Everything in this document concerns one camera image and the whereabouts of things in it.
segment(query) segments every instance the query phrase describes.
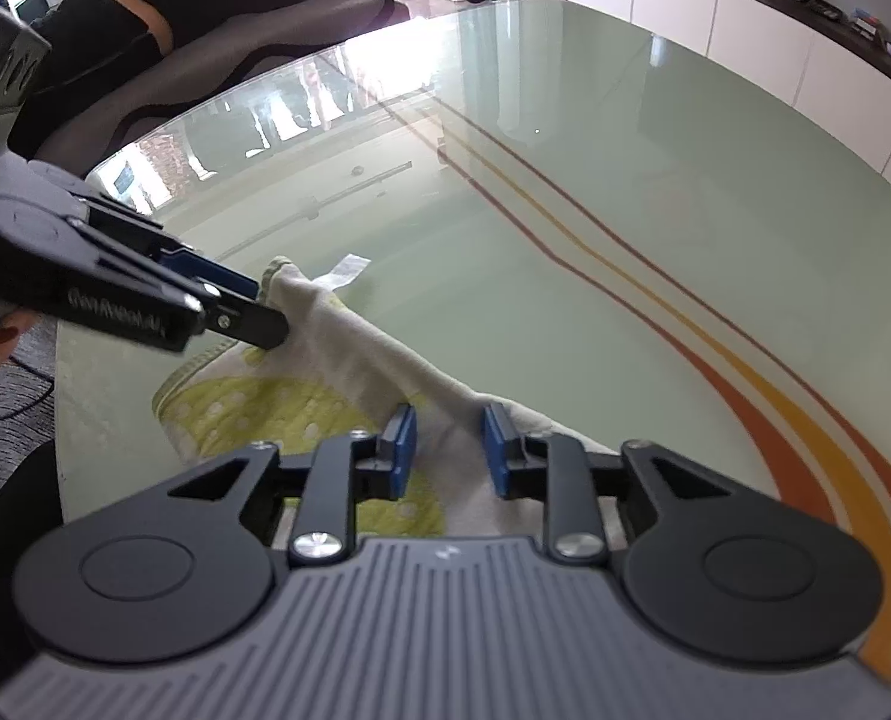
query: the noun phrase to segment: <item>cable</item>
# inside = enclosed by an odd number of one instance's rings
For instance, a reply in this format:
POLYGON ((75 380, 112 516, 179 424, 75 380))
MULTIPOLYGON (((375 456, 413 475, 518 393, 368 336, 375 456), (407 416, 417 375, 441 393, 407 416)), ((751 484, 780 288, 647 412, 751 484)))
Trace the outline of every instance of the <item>cable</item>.
POLYGON ((53 384, 53 382, 55 381, 55 376, 50 376, 48 375, 48 373, 43 373, 41 370, 32 367, 27 362, 22 362, 14 354, 10 354, 8 356, 8 360, 10 360, 10 362, 13 362, 15 365, 18 365, 18 367, 20 367, 22 370, 28 371, 32 376, 41 379, 46 384, 53 384))
POLYGON ((15 419, 17 416, 26 413, 28 410, 34 409, 38 406, 42 401, 44 401, 49 395, 51 395, 55 391, 55 382, 49 384, 49 388, 46 389, 43 394, 39 395, 34 401, 29 403, 28 405, 23 406, 21 409, 16 409, 13 412, 4 413, 0 416, 0 422, 5 422, 7 419, 15 419))
POLYGON ((10 362, 13 362, 15 365, 18 365, 18 367, 20 367, 22 370, 26 370, 27 372, 29 372, 32 376, 36 377, 37 379, 46 382, 49 386, 48 386, 48 389, 46 389, 43 392, 43 394, 39 395, 31 403, 21 406, 21 408, 19 408, 19 409, 12 410, 12 412, 4 413, 3 415, 1 415, 0 422, 5 422, 5 420, 7 420, 7 419, 15 419, 17 416, 22 415, 23 413, 26 413, 29 410, 34 409, 36 406, 41 404, 47 397, 49 397, 49 395, 51 395, 53 392, 55 392, 55 378, 48 375, 48 373, 43 373, 41 370, 36 370, 36 368, 29 365, 27 362, 22 362, 14 355, 8 356, 8 360, 10 360, 10 362))

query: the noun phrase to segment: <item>yellow stripe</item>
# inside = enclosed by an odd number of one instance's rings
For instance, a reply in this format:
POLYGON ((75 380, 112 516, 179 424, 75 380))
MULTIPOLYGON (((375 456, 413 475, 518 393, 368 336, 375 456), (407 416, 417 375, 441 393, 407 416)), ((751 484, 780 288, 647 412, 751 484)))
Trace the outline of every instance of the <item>yellow stripe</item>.
POLYGON ((479 160, 502 181, 506 183, 516 194, 535 208, 546 220, 549 221, 560 233, 573 242, 581 251, 596 259, 614 274, 624 279, 636 290, 653 300, 661 308, 672 314, 679 322, 688 327, 693 333, 703 339, 708 346, 714 349, 726 362, 728 362, 756 391, 759 392, 773 408, 782 416, 789 426, 802 439, 809 452, 823 467, 829 480, 842 499, 842 504, 848 513, 852 526, 852 535, 858 538, 875 555, 885 579, 885 598, 878 618, 869 632, 869 638, 862 648, 862 658, 866 664, 885 679, 891 680, 891 523, 886 516, 881 501, 856 469, 847 454, 839 445, 823 431, 820 426, 802 410, 799 406, 780 392, 772 383, 767 381, 750 365, 735 355, 730 349, 712 338, 698 324, 692 322, 689 317, 674 308, 668 301, 660 298, 634 276, 627 274, 619 266, 605 259, 599 252, 586 245, 568 227, 552 215, 544 206, 536 201, 522 189, 514 180, 509 178, 499 167, 487 157, 478 153, 469 143, 451 129, 442 124, 444 133, 459 143, 473 157, 479 160))

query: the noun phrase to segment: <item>yellow polka dot pattern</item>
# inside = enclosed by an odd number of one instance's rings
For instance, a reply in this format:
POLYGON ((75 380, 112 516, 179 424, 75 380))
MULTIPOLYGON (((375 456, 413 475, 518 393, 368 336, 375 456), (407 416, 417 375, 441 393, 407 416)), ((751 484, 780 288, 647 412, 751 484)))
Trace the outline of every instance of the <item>yellow polka dot pattern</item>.
POLYGON ((262 360, 265 360, 266 354, 268 353, 264 349, 260 349, 258 346, 250 346, 242 352, 242 360, 245 360, 245 364, 249 367, 259 367, 262 360))
MULTIPOLYGON (((247 360, 253 366, 258 362, 261 356, 247 360)), ((298 379, 212 379, 175 392, 162 406, 163 421, 192 437, 200 457, 255 440, 276 442, 284 454, 301 454, 324 437, 354 429, 380 430, 333 389, 298 379)), ((428 480, 414 469, 401 500, 365 501, 358 504, 356 518, 363 535, 427 538, 445 532, 442 505, 428 480)))

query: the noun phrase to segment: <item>glass table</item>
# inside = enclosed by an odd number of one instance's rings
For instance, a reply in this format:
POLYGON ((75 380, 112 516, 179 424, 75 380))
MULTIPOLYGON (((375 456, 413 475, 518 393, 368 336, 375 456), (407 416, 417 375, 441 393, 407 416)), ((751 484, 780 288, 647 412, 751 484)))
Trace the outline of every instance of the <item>glass table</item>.
MULTIPOLYGON (((257 77, 90 180, 253 276, 370 258, 341 299, 473 388, 839 523, 886 577, 863 656, 891 679, 891 187, 766 92, 501 2, 257 77)), ((61 328, 67 517, 180 470, 149 405, 180 362, 61 328)))

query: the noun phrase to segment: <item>gray ribbed plate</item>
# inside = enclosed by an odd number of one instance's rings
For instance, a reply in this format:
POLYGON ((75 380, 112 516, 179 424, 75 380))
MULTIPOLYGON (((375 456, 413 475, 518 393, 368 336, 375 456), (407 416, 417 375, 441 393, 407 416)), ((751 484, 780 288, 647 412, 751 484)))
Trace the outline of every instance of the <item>gray ribbed plate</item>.
POLYGON ((634 618, 612 580, 527 538, 368 539, 293 573, 223 645, 156 669, 42 655, 0 690, 10 720, 878 720, 853 659, 785 673, 704 664, 634 618))

